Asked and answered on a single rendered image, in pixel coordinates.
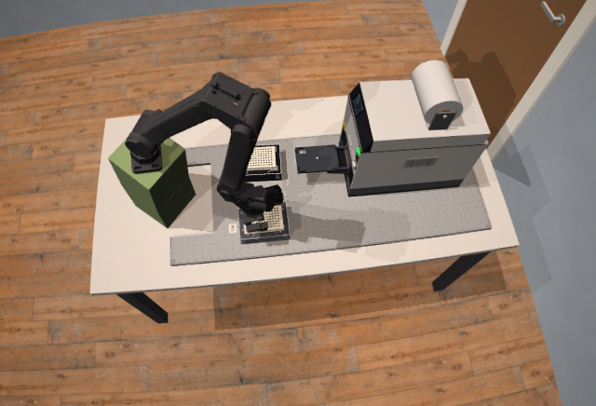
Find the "white cylinder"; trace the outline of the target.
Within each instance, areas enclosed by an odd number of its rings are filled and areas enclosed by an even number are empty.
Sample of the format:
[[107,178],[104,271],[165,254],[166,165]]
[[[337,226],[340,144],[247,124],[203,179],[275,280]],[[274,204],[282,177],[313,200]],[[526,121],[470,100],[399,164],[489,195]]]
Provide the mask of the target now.
[[425,121],[430,124],[435,113],[444,109],[455,111],[454,120],[464,110],[447,64],[426,61],[412,72],[413,86]]

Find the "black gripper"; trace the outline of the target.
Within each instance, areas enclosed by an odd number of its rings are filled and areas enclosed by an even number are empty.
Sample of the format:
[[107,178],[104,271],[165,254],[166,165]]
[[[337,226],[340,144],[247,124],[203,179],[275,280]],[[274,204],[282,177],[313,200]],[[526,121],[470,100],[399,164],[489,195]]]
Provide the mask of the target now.
[[[248,207],[247,207],[248,208]],[[257,214],[257,215],[251,215],[249,212],[246,211],[247,208],[244,208],[242,210],[242,217],[243,217],[243,223],[246,225],[246,231],[248,233],[250,232],[254,232],[254,231],[267,231],[267,229],[263,229],[262,228],[268,228],[268,224],[267,222],[264,223],[253,223],[253,222],[257,222],[257,221],[263,221],[264,220],[264,214]]]

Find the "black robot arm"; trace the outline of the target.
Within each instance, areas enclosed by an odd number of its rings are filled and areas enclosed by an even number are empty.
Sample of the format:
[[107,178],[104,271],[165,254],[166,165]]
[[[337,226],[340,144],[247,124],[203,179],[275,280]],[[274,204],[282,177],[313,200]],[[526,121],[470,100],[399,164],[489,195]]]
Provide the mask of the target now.
[[144,110],[125,142],[130,150],[132,172],[161,171],[163,141],[215,118],[231,129],[217,192],[239,208],[250,207],[246,210],[251,215],[270,212],[283,203],[281,188],[277,184],[259,188],[245,183],[247,167],[271,107],[269,99],[266,90],[251,88],[217,72],[202,89],[165,111]]

